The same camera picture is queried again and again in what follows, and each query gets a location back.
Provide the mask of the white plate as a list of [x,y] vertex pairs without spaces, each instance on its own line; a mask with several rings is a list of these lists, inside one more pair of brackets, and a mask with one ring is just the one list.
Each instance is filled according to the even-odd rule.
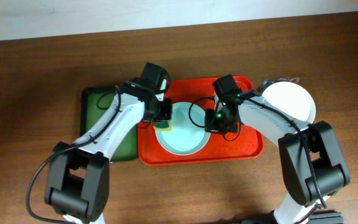
[[262,96],[286,114],[307,121],[311,95],[302,86],[292,82],[277,82],[268,86]]

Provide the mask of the yellow green scrub sponge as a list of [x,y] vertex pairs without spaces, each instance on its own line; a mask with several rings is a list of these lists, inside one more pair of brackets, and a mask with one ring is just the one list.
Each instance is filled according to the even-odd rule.
[[154,130],[156,130],[156,131],[171,131],[172,130],[172,122],[170,120],[156,121],[156,122],[154,122]]

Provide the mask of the pale green plate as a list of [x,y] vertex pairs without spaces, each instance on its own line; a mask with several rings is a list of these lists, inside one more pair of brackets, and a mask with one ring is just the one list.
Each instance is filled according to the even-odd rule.
[[307,122],[313,123],[316,116],[316,105],[312,96],[309,97],[310,111],[307,118]]

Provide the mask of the light blue plate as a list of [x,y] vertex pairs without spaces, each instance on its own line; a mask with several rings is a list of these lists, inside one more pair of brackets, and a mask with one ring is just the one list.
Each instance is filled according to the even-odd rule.
[[210,139],[210,133],[204,128],[195,126],[189,119],[190,106],[189,102],[174,103],[171,130],[155,130],[158,143],[171,154],[178,156],[194,154],[202,150]]

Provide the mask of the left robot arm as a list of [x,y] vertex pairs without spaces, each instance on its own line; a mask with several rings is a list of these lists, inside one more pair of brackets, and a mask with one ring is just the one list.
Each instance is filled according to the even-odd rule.
[[96,223],[109,197],[109,163],[127,133],[138,123],[168,121],[172,103],[163,97],[168,72],[146,63],[141,76],[116,86],[107,111],[72,144],[60,142],[48,159],[45,203],[62,223]]

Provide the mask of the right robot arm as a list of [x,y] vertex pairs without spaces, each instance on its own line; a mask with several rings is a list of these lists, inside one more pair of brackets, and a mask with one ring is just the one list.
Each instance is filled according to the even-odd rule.
[[205,131],[225,135],[251,127],[272,141],[280,153],[283,202],[269,215],[249,223],[344,223],[326,200],[351,180],[332,126],[312,124],[277,108],[256,90],[242,91],[232,75],[213,82],[215,107],[206,111]]

